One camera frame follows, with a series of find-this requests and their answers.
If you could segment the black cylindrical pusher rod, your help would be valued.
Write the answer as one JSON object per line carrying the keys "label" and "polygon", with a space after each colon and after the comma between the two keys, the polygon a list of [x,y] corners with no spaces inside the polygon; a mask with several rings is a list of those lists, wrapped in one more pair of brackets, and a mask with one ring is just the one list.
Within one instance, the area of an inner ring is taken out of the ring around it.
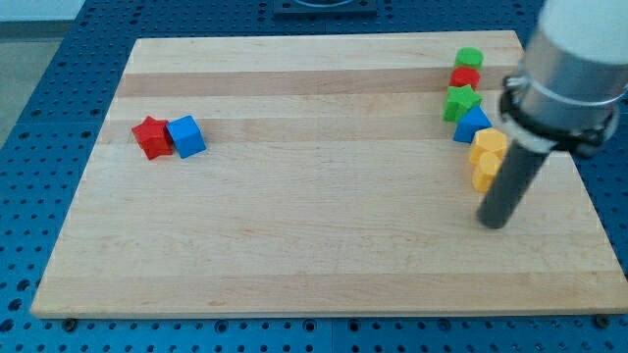
{"label": "black cylindrical pusher rod", "polygon": [[493,184],[477,210],[477,220],[488,228],[504,227],[549,154],[549,150],[533,151],[518,141],[513,141],[504,155]]}

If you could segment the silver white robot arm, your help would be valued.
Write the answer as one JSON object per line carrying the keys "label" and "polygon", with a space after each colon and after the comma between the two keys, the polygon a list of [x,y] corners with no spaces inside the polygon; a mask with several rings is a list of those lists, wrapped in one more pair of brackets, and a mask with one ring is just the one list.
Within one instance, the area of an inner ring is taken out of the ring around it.
{"label": "silver white robot arm", "polygon": [[501,228],[554,151],[595,155],[616,131],[627,92],[627,0],[547,0],[516,71],[506,76],[499,117],[511,138],[477,211]]}

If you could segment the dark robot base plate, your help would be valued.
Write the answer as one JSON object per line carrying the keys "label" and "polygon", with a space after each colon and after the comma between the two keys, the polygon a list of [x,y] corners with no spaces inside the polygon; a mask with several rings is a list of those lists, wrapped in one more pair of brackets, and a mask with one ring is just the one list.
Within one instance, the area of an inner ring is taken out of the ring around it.
{"label": "dark robot base plate", "polygon": [[275,17],[376,15],[377,0],[272,0]]}

